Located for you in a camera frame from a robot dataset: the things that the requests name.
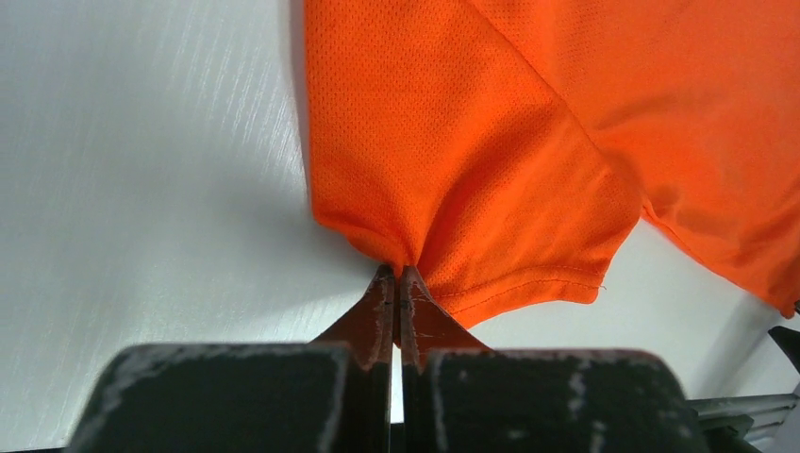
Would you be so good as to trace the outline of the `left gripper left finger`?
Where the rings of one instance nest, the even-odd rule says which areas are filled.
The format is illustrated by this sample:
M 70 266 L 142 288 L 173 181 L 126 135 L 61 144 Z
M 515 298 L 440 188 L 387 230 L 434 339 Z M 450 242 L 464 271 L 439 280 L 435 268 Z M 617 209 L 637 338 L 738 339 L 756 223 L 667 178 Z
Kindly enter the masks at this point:
M 71 452 L 385 452 L 394 275 L 296 344 L 138 344 L 97 380 Z

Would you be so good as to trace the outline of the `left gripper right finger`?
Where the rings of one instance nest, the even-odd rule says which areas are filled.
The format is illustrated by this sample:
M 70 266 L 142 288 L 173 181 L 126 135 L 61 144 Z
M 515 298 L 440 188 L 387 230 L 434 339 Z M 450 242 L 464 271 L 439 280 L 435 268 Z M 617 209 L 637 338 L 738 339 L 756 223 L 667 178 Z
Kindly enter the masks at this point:
M 681 387 L 635 349 L 493 349 L 399 280 L 409 452 L 705 452 Z

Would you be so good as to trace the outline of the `orange t shirt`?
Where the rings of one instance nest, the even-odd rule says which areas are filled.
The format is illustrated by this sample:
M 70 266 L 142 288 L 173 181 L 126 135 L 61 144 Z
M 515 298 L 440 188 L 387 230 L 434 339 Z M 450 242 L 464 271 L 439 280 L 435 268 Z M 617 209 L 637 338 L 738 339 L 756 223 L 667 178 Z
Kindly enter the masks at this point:
M 795 1 L 308 1 L 316 220 L 466 327 L 595 300 L 645 220 L 792 317 Z

